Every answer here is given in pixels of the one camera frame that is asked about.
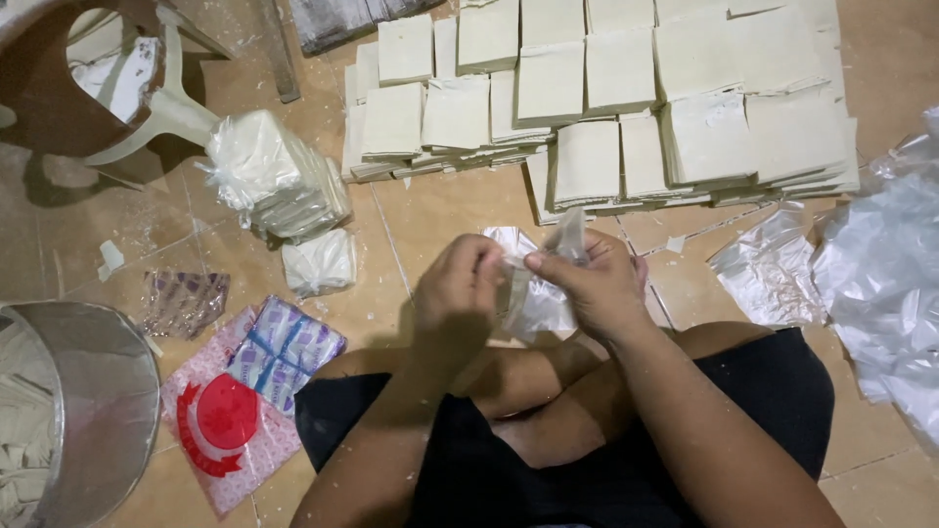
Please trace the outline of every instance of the metal bucket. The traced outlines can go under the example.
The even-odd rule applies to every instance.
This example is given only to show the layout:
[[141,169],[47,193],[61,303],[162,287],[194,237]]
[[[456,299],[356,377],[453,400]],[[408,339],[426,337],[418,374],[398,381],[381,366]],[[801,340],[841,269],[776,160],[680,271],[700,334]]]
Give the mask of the metal bucket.
[[49,354],[55,373],[53,457],[27,528],[85,528],[107,517],[140,480],[160,419],[160,378],[149,346],[121,313],[88,303],[0,308]]

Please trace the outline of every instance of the red ribbon print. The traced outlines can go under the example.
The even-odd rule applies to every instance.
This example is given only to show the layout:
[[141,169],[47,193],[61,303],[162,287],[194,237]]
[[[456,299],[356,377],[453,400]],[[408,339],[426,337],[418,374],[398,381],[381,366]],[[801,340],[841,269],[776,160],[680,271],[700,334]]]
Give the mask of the red ribbon print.
[[186,450],[189,459],[203,473],[224,478],[226,474],[239,471],[238,460],[241,453],[231,457],[222,457],[221,460],[215,460],[207,456],[199,449],[189,427],[189,406],[195,401],[195,395],[199,394],[202,385],[186,385],[186,390],[177,398],[177,422],[179,423],[179,440],[182,448]]

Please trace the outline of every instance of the black shorts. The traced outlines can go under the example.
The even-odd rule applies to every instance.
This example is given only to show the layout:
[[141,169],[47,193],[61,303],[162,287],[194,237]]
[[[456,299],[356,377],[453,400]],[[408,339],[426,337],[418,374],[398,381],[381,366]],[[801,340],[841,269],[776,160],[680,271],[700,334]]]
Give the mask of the black shorts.
[[[812,478],[822,472],[835,393],[797,329],[695,362]],[[319,471],[390,374],[317,380],[297,393],[297,429]],[[534,470],[468,398],[447,395],[427,444],[408,527],[701,526],[637,421],[563,466]]]

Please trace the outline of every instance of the hand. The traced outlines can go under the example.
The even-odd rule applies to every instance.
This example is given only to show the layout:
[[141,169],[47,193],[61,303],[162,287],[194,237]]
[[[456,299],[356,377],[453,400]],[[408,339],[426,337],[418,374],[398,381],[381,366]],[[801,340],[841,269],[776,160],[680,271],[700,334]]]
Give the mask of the hand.
[[482,235],[462,235],[437,257],[414,294],[416,361],[458,372],[483,349],[504,280],[501,261],[502,248]]
[[567,292],[584,332],[604,345],[632,328],[654,327],[645,307],[645,279],[638,277],[644,263],[610,235],[587,229],[584,240],[591,259],[586,268],[543,253],[529,254],[525,265]]

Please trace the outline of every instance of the red circular logo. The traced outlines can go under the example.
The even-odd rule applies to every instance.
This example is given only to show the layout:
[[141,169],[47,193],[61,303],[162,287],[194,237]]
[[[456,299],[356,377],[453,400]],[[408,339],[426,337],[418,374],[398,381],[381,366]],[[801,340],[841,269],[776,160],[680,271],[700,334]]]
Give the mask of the red circular logo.
[[257,432],[257,393],[222,374],[208,384],[195,410],[206,440],[219,449],[237,449]]

